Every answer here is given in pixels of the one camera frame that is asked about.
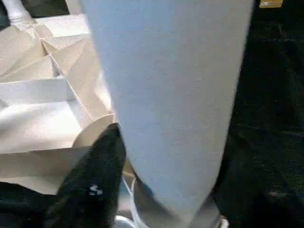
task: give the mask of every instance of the white paper tube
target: white paper tube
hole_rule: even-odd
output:
[[[83,6],[134,170],[188,224],[218,176],[252,0]]]
[[[20,0],[2,0],[2,2],[8,12],[11,25],[34,23],[34,20]]]

